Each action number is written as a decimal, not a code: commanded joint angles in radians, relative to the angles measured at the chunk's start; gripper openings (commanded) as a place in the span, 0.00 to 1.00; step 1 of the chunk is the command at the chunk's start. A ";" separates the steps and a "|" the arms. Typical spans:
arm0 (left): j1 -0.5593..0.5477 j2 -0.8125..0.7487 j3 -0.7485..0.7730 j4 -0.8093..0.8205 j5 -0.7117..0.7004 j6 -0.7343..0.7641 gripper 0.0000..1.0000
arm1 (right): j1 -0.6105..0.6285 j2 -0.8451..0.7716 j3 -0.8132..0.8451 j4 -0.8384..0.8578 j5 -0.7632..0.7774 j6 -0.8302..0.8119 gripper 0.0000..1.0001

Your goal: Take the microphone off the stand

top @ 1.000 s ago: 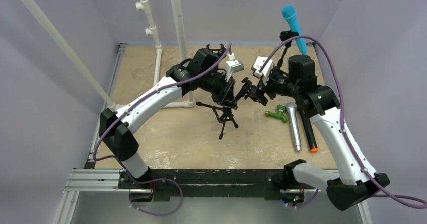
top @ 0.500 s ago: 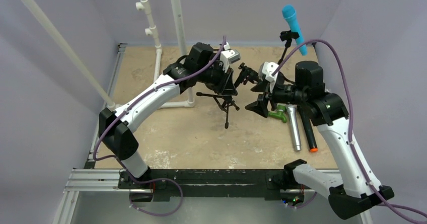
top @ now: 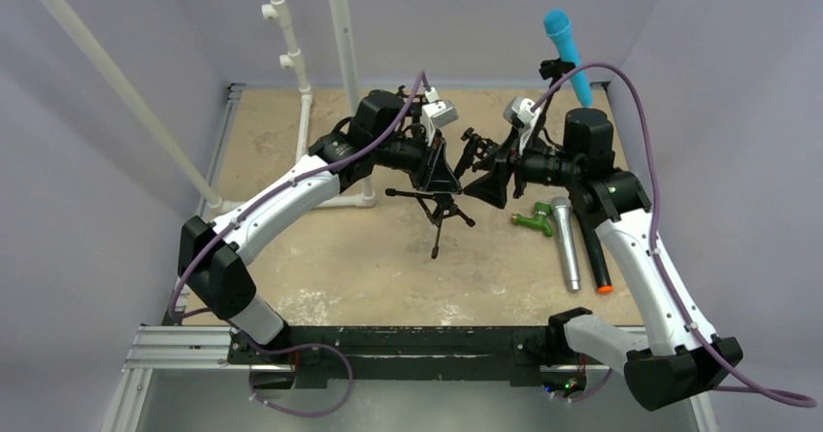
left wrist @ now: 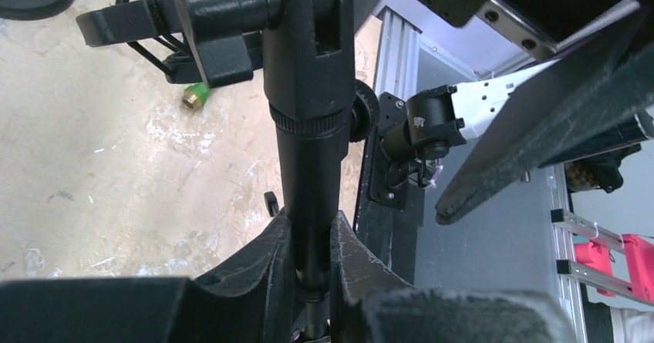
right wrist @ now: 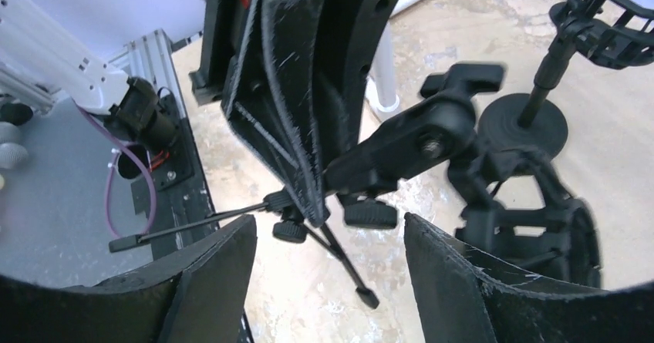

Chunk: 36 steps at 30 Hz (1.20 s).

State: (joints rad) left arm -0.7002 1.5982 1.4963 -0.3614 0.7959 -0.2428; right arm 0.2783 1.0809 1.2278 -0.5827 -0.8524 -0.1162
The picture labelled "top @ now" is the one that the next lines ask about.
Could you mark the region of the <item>black tripod mic stand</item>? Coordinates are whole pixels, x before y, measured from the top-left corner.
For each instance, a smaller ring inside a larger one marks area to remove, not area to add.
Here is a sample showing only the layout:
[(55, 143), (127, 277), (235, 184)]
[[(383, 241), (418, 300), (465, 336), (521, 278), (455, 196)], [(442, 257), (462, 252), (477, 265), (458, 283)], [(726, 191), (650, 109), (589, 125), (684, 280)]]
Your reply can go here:
[[(448, 164), (459, 182), (467, 170), (471, 169), (475, 171), (477, 164), (484, 159), (488, 155), (491, 148), (495, 146), (494, 141), (480, 136), (472, 127), (467, 128), (462, 133), (460, 140), (465, 143), (465, 146), (457, 162), (457, 166), (451, 167)], [(395, 160), (403, 160), (405, 167), (402, 170), (407, 174), (411, 173), (414, 167), (418, 164), (421, 154), (421, 149), (412, 145), (411, 136), (405, 137), (403, 134), (398, 135), (387, 149), (387, 155), (389, 157)], [(460, 193), (451, 194), (418, 191), (416, 189), (413, 189), (412, 191), (404, 191), (396, 188), (387, 188), (384, 193), (388, 197), (412, 198), (418, 203), (426, 215), (426, 218), (436, 227), (436, 237), (431, 250), (431, 257), (435, 259), (439, 256), (442, 227), (446, 219), (457, 216), (461, 218), (469, 227), (476, 225), (476, 222), (467, 216), (455, 202), (455, 197), (460, 195), (462, 191)]]

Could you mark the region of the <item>silver grey microphone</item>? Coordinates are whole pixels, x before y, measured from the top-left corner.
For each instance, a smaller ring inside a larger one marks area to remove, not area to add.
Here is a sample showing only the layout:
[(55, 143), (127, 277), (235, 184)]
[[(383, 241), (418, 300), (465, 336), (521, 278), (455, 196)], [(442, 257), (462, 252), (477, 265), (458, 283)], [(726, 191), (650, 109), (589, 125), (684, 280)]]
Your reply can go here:
[(567, 197), (557, 196), (551, 199), (550, 206), (557, 225), (559, 252), (566, 285), (570, 292), (576, 293), (581, 291), (581, 282), (572, 227), (572, 205)]

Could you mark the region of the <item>black microphone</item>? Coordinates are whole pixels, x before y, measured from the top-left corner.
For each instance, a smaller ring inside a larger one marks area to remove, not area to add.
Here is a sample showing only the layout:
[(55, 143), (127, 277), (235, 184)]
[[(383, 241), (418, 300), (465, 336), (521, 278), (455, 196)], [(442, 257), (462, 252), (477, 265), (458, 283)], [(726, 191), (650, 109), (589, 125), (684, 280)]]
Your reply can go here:
[(584, 215), (575, 212), (575, 217), (583, 238), (596, 290), (600, 294), (612, 293), (613, 285), (601, 241)]

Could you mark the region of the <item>blue microphone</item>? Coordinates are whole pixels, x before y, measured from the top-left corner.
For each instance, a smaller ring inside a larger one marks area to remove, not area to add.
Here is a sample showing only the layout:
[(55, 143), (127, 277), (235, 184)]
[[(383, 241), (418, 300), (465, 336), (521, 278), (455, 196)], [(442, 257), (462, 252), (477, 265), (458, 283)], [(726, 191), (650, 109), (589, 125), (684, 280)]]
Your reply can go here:
[[(547, 37), (556, 47), (560, 59), (566, 63), (574, 63), (576, 68), (581, 67), (582, 62), (569, 16), (561, 9), (551, 10), (543, 18), (543, 28)], [(570, 81), (581, 106), (584, 108), (590, 107), (593, 96), (585, 72), (583, 70), (579, 71), (571, 76)]]

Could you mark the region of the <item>black clip round-base stand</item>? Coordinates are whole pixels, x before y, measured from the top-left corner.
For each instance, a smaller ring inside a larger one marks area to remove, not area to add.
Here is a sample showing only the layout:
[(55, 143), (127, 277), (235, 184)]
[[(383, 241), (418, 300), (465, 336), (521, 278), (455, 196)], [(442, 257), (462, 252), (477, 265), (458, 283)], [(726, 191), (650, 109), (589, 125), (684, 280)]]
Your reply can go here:
[[(561, 58), (552, 60), (544, 60), (541, 62), (539, 73), (544, 81), (549, 81), (549, 86), (554, 86), (566, 74), (575, 69), (576, 65), (573, 62), (564, 61)], [(546, 96), (541, 102), (541, 113), (537, 118), (536, 131), (540, 133), (545, 126), (548, 108), (553, 96)]]

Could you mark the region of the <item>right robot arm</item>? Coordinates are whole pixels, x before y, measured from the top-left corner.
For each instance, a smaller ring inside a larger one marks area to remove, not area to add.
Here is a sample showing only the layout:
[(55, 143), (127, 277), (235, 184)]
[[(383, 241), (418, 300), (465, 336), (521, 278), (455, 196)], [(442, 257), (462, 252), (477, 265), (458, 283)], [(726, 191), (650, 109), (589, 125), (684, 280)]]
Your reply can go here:
[(644, 336), (633, 335), (575, 308), (549, 318), (544, 349), (559, 361), (585, 354), (608, 365), (648, 411), (719, 386), (728, 374), (723, 365), (741, 361), (741, 346), (734, 337), (718, 337), (687, 294), (651, 228), (651, 200), (634, 174), (614, 164), (608, 116), (591, 108), (568, 111), (562, 148), (550, 150), (536, 139), (541, 114), (529, 106), (506, 109), (509, 136), (475, 164), (484, 174), (463, 192), (502, 209), (509, 183), (515, 197), (528, 183), (565, 188), (575, 214), (617, 263), (645, 327)]

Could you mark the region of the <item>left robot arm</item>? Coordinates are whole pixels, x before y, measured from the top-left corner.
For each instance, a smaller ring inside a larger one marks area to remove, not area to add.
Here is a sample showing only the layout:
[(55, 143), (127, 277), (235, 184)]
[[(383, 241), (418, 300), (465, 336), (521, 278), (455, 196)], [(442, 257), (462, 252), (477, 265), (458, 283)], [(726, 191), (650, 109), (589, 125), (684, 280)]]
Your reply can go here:
[(461, 191), (441, 132), (457, 118), (454, 105), (433, 89), (420, 95), (371, 91), (353, 116), (318, 138), (277, 181), (221, 216), (195, 216), (182, 226), (183, 283), (218, 319), (245, 332), (264, 362), (281, 361), (289, 350), (289, 326), (258, 294), (248, 265), (293, 222), (377, 166), (407, 174), (415, 195), (436, 202), (427, 217), (440, 225), (455, 211), (452, 197)]

